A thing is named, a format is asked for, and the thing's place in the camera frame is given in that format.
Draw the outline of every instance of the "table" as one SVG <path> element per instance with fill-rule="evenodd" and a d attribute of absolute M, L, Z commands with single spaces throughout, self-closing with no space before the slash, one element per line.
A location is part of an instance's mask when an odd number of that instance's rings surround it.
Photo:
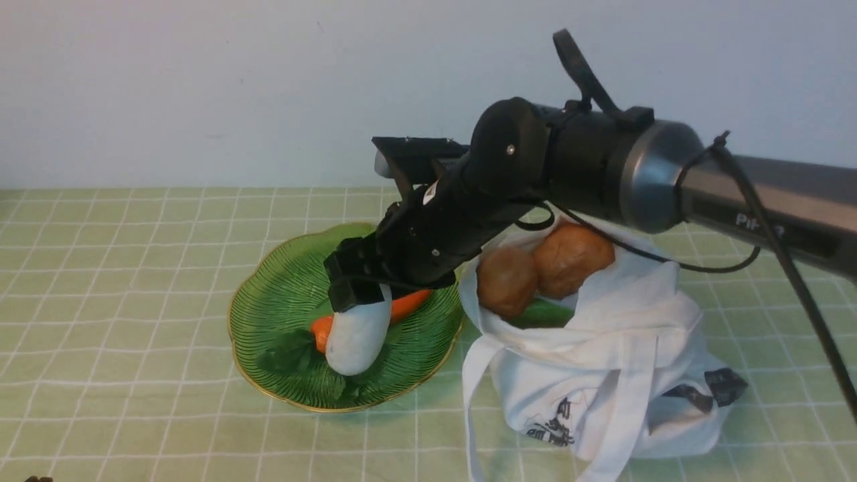
<path fill-rule="evenodd" d="M 398 200 L 365 189 L 0 192 L 0 480 L 465 481 L 460 366 L 364 412 L 304 412 L 232 363 L 231 296 L 288 238 L 377 221 Z M 678 259 L 749 248 L 683 226 Z M 857 290 L 803 269 L 857 365 Z M 709 454 L 633 461 L 628 481 L 857 479 L 857 430 L 771 256 L 729 275 L 683 273 L 710 350 L 751 384 Z M 486 378 L 474 418 L 491 481 L 574 480 L 585 462 L 507 429 Z"/>

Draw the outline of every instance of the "potato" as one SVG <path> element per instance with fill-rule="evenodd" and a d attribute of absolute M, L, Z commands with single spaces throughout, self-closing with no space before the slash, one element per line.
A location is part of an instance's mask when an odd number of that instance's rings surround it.
<path fill-rule="evenodd" d="M 578 292 L 586 278 L 616 260 L 613 244 L 589 228 L 566 224 L 551 232 L 533 250 L 538 291 L 563 299 Z"/>
<path fill-rule="evenodd" d="M 476 268 L 479 304 L 504 319 L 523 313 L 538 288 L 532 254 L 516 246 L 486 253 Z"/>

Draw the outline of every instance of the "carrot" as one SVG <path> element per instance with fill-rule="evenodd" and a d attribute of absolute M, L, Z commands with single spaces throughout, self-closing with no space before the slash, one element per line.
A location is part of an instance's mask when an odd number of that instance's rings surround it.
<path fill-rule="evenodd" d="M 390 314 L 390 324 L 400 322 L 417 310 L 431 295 L 431 290 L 413 292 L 393 301 L 393 309 Z"/>
<path fill-rule="evenodd" d="M 431 295 L 431 290 L 413 292 L 393 301 L 390 310 L 390 324 L 396 324 L 417 310 Z M 309 325 L 310 333 L 315 335 L 315 349 L 324 353 L 327 349 L 327 337 L 333 328 L 333 315 L 322 316 Z"/>
<path fill-rule="evenodd" d="M 315 349 L 324 353 L 327 349 L 327 336 L 333 328 L 333 315 L 322 316 L 309 325 L 309 332 L 315 335 Z"/>

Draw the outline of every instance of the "white cloth bag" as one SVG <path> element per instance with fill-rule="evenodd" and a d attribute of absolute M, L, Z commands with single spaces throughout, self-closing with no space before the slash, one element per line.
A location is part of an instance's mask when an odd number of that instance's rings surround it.
<path fill-rule="evenodd" d="M 496 239 L 532 250 L 559 223 Z M 652 253 L 651 243 L 603 223 L 617 238 Z M 513 430 L 590 461 L 580 482 L 613 482 L 632 457 L 697 455 L 716 443 L 746 383 L 711 356 L 702 311 L 677 287 L 679 266 L 618 246 L 616 260 L 559 303 L 575 309 L 564 328 L 515 328 L 480 306 L 476 266 L 462 273 L 459 296 L 482 333 L 464 359 L 464 411 L 471 482 L 483 482 L 470 403 L 489 369 Z"/>

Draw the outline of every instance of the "gold plate rim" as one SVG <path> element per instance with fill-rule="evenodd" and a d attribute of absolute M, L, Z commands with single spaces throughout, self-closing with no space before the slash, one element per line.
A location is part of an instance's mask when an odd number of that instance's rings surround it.
<path fill-rule="evenodd" d="M 430 371 L 430 372 L 429 372 L 425 377 L 423 377 L 423 378 L 421 378 L 421 379 L 417 380 L 413 385 L 411 385 L 411 386 L 410 386 L 410 387 L 408 387 L 407 389 L 402 389 L 402 390 L 400 390 L 398 393 L 396 393 L 396 394 L 394 394 L 394 395 L 390 395 L 390 396 L 388 396 L 387 398 L 384 398 L 384 399 L 379 400 L 379 401 L 373 401 L 372 403 L 367 403 L 367 404 L 364 404 L 364 405 L 358 405 L 358 406 L 354 406 L 354 407 L 347 407 L 347 408 L 321 408 L 321 407 L 312 407 L 312 406 L 310 406 L 310 405 L 304 405 L 304 404 L 302 404 L 302 403 L 300 403 L 300 402 L 297 402 L 297 401 L 294 401 L 294 400 L 288 399 L 288 398 L 286 398 L 286 397 L 284 397 L 284 396 L 277 395 L 277 394 L 275 394 L 275 393 L 271 392 L 270 390 L 267 390 L 267 389 L 263 388 L 263 387 L 262 387 L 262 386 L 261 386 L 261 385 L 260 385 L 256 380 L 254 380 L 254 379 L 253 379 L 253 377 L 251 377 L 251 376 L 249 375 L 249 373 L 247 373 L 247 371 L 244 369 L 244 367 L 243 367 L 243 366 L 241 366 L 241 363 L 240 363 L 240 362 L 239 362 L 239 360 L 238 360 L 238 350 L 237 350 L 237 347 L 236 347 L 235 339 L 234 339 L 234 338 L 233 338 L 233 336 L 232 336 L 232 305 L 235 303 L 235 298 L 238 296 L 238 293 L 239 293 L 239 292 L 244 288 L 244 286 L 245 286 L 245 285 L 247 285 L 247 283 L 248 283 L 250 280 L 252 280 L 252 279 L 253 279 L 253 278 L 254 278 L 254 277 L 259 273 L 259 270 L 260 270 L 260 268 L 261 268 L 262 263 L 263 263 L 263 262 L 265 262 L 265 260 L 266 260 L 266 259 L 267 259 L 267 258 L 268 258 L 268 257 L 269 257 L 269 256 L 270 256 L 270 255 L 275 251 L 275 250 L 278 250 L 279 248 L 283 247 L 284 245 L 286 245 L 286 244 L 288 244 L 288 243 L 290 243 L 290 242 L 292 242 L 292 241 L 294 241 L 294 240 L 296 240 L 296 239 L 305 238 L 305 237 L 307 237 L 307 236 L 316 236 L 316 235 L 321 235 L 321 234 L 324 234 L 324 233 L 326 233 L 326 232 L 330 232 L 330 231 L 332 231 L 332 230 L 336 229 L 337 227 L 344 226 L 344 225 L 353 225 L 353 226 L 371 226 L 371 227 L 375 227 L 375 225 L 374 225 L 374 224 L 372 224 L 372 223 L 367 223 L 367 222 L 359 222 L 359 221 L 358 221 L 358 222 L 344 223 L 344 224 L 340 224 L 340 225 L 336 225 L 336 226 L 328 227 L 327 229 L 325 229 L 325 230 L 323 230 L 323 231 L 319 231 L 319 232 L 307 232 L 307 233 L 304 233 L 304 234 L 302 234 L 302 235 L 300 235 L 300 236 L 295 236 L 294 238 L 287 239 L 287 240 L 285 240 L 284 242 L 282 242 L 282 243 L 278 244 L 277 246 L 275 246 L 273 249 L 271 249 L 270 251 L 268 251 L 268 252 L 267 252 L 267 253 L 262 257 L 261 261 L 259 262 L 259 266 L 257 266 L 257 267 L 256 267 L 256 269 L 253 271 L 253 273 L 252 273 L 252 274 L 250 274 L 250 276 L 248 276 L 248 277 L 247 277 L 247 278 L 246 278 L 246 279 L 241 283 L 241 285 L 239 285 L 239 286 L 238 286 L 238 288 L 235 290 L 235 292 L 234 292 L 234 293 L 232 293 L 232 298 L 231 298 L 231 300 L 230 300 L 230 302 L 229 302 L 229 313 L 228 313 L 228 316 L 226 317 L 226 327 L 227 327 L 227 331 L 229 332 L 229 343 L 230 343 L 230 349 L 231 349 L 231 351 L 232 351 L 232 363 L 235 365 L 235 367 L 236 367 L 236 368 L 238 369 L 238 371 L 241 373 L 241 376 L 244 378 L 244 380 L 246 380 L 246 381 L 247 381 L 251 386 L 253 386 L 253 388 L 255 388 L 255 389 L 259 390 L 260 392 L 262 392 L 262 394 L 267 395 L 267 396 L 269 396 L 269 397 L 273 398 L 274 400 L 277 400 L 277 401 L 284 401 L 284 402 L 286 402 L 286 403 L 288 403 L 288 404 L 292 405 L 293 407 L 301 408 L 301 409 L 303 409 L 303 410 L 307 410 L 307 411 L 309 411 L 309 412 L 315 412 L 315 413 L 353 413 L 353 412 L 361 412 L 361 411 L 363 411 L 363 410 L 367 410 L 367 409 L 369 409 L 369 408 L 371 408 L 371 407 L 377 407 L 377 406 L 379 406 L 379 405 L 380 405 L 380 404 L 382 404 L 382 403 L 386 403 L 386 402 L 388 402 L 388 401 L 395 400 L 395 399 L 399 398 L 400 396 L 403 396 L 403 395 L 407 395 L 407 394 L 409 394 L 409 393 L 410 393 L 410 392 L 412 392 L 414 389 L 416 389 L 417 387 L 419 387 L 419 386 L 420 386 L 420 385 L 422 385 L 423 383 L 426 383 L 426 382 L 427 382 L 431 377 L 433 377 L 434 375 L 436 375 L 436 374 L 437 374 L 437 372 L 440 370 L 441 366 L 443 366 L 443 364 L 445 364 L 445 363 L 446 363 L 446 361 L 449 359 L 449 357 L 450 357 L 450 356 L 452 356 L 452 350 L 454 350 L 454 349 L 455 349 L 455 346 L 458 344 L 458 338 L 460 337 L 461 332 L 462 332 L 462 330 L 463 330 L 463 328 L 464 328 L 464 312 L 461 312 L 461 319 L 458 321 L 458 328 L 455 330 L 455 335 L 453 335 L 453 336 L 452 336 L 452 343 L 450 343 L 450 344 L 449 344 L 449 348 L 447 348 L 446 353 L 444 353 L 443 358 L 441 358 L 441 359 L 440 359 L 440 362 L 438 362 L 438 364 L 437 364 L 434 368 L 432 368 L 432 370 L 431 370 L 431 371 Z"/>

